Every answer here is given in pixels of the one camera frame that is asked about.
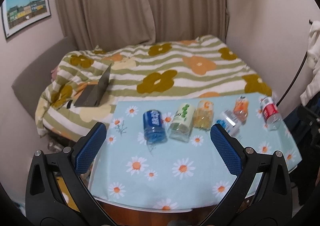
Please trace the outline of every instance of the painting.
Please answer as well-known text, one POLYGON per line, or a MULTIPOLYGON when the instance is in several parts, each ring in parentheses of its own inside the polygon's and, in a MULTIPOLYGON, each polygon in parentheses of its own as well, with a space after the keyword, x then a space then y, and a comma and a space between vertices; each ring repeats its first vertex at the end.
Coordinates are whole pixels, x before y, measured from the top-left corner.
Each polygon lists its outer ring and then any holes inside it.
POLYGON ((51 16, 48 0, 4 0, 1 17, 5 38, 51 16))

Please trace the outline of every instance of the blue bottle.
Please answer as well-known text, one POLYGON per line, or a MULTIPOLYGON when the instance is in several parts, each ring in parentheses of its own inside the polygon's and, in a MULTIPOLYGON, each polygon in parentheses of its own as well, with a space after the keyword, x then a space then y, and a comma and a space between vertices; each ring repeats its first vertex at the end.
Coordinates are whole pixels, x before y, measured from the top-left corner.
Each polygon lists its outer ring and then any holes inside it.
POLYGON ((158 143, 166 140, 160 111, 151 109, 143 114, 143 131, 144 137, 149 143, 158 143))

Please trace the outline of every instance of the blue gripper pad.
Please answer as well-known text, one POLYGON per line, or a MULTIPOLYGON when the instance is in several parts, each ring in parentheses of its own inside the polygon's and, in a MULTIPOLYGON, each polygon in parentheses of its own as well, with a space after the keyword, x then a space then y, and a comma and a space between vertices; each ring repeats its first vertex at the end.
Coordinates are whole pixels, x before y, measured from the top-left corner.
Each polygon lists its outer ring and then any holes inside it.
POLYGON ((242 160, 237 154, 235 149, 232 147, 227 138, 233 139, 229 134, 223 129, 226 133, 222 133, 216 125, 211 127, 210 138, 217 151, 219 152, 223 162, 228 168, 229 172, 233 175, 239 176, 242 171, 242 160))
POLYGON ((74 146, 74 153, 76 156, 74 157, 74 169, 76 174, 79 176, 88 171, 91 163, 96 157, 99 149, 104 143, 107 136, 107 128, 103 123, 97 123, 85 136, 80 140, 83 142, 77 142, 74 146))

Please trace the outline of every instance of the screw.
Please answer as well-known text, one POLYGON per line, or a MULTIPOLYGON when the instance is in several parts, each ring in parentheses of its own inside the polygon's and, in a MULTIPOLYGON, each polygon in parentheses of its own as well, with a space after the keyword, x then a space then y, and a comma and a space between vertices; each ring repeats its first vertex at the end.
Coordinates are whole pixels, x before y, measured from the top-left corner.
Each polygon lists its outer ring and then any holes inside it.
POLYGON ((252 154, 253 153, 253 149, 252 148, 246 148, 245 152, 247 152, 248 154, 252 154))
POLYGON ((65 147, 63 149, 63 153, 69 153, 71 151, 71 147, 65 147))
POLYGON ((277 157, 282 157, 282 153, 280 151, 276 151, 276 156, 277 157))
POLYGON ((39 157, 39 155, 41 155, 41 150, 37 150, 37 151, 35 152, 35 156, 36 156, 36 157, 39 157))

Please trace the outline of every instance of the floral striped bedspread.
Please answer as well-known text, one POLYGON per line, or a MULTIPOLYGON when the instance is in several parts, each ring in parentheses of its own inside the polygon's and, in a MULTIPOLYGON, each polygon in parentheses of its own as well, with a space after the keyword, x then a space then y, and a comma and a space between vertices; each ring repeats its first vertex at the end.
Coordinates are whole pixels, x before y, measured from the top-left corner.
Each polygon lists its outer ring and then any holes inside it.
MULTIPOLYGON (((107 127, 118 101, 213 97, 271 89, 221 40, 206 35, 191 41, 136 45, 105 52, 73 51, 58 66, 55 81, 42 93, 36 110, 41 136, 47 129, 73 141, 96 122, 107 127), (89 84, 97 84, 112 64, 110 84, 99 107, 74 107, 89 84)), ((128 115, 134 109, 128 109, 128 115)))

